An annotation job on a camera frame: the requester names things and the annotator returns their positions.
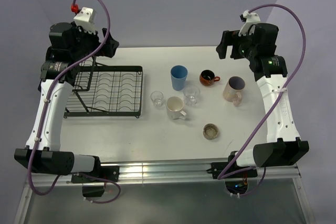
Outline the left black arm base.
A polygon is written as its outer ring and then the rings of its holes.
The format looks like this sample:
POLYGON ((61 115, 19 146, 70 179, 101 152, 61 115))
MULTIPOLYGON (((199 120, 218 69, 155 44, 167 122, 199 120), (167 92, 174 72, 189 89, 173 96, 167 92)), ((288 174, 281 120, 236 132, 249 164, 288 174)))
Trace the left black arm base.
POLYGON ((82 185, 84 199, 95 204, 103 204, 116 200, 121 187, 118 185, 120 166, 101 166, 97 171, 72 175, 72 184, 82 185))

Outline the white ceramic mug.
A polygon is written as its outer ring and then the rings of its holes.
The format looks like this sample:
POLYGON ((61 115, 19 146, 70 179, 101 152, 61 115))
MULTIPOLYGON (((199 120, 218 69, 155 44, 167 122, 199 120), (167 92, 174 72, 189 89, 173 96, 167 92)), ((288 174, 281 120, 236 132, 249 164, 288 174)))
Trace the white ceramic mug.
POLYGON ((179 97, 169 97, 166 101, 166 110, 170 119, 186 119, 186 112, 183 111, 184 103, 179 97))

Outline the brown ceramic teacup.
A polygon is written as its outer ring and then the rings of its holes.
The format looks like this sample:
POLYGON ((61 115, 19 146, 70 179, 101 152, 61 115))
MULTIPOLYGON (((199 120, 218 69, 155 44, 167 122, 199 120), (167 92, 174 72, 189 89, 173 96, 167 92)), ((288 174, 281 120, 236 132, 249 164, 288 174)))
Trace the brown ceramic teacup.
POLYGON ((220 77, 215 76, 211 70, 203 70, 200 74, 200 83, 206 87, 212 86, 215 82, 219 81, 220 77))

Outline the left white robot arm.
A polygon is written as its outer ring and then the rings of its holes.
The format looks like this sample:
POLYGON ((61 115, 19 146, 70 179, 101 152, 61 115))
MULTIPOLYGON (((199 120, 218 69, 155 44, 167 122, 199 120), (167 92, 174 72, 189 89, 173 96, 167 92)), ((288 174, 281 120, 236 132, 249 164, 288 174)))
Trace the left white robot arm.
POLYGON ((80 64, 94 56, 113 57, 119 43, 103 28, 104 40, 84 27, 57 23, 50 27, 50 47, 41 67, 40 102, 33 130, 24 148, 15 150, 14 159, 29 172, 69 175, 83 172, 91 182, 102 176, 99 158, 60 150, 60 133, 67 101, 71 95, 80 64))

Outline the blue plastic cup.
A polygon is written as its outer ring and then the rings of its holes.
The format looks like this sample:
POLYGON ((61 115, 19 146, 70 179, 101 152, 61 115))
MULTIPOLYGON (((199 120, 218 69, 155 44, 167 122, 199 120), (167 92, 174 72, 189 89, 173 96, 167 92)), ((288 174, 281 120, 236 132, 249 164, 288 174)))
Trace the blue plastic cup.
POLYGON ((177 65, 172 67, 170 74, 173 89, 176 91, 183 90, 188 70, 184 66, 177 65))

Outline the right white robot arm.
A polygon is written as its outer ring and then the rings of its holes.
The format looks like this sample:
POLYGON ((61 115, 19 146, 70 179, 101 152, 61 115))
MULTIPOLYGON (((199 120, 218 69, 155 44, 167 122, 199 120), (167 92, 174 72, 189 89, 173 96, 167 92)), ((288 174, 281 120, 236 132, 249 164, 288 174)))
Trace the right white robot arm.
POLYGON ((265 143, 256 144, 235 152, 227 164, 228 173, 240 176, 245 168, 294 165, 309 151, 308 141, 301 139, 291 113, 288 97, 288 71, 284 58, 275 54, 278 27, 268 23, 251 25, 246 35, 239 31, 226 30, 216 48, 220 59, 226 57, 232 47, 232 59, 247 59, 250 70, 260 89, 266 112, 267 138, 265 143))

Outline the pink glazed mug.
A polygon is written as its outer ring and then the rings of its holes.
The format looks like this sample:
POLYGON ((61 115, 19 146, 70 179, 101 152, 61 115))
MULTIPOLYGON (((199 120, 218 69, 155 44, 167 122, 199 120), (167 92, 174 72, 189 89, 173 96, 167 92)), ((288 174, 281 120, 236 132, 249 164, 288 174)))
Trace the pink glazed mug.
POLYGON ((245 82, 241 77, 233 76, 227 81, 223 91, 223 98, 231 102, 234 106, 239 106, 242 102, 242 91, 245 88, 245 82))

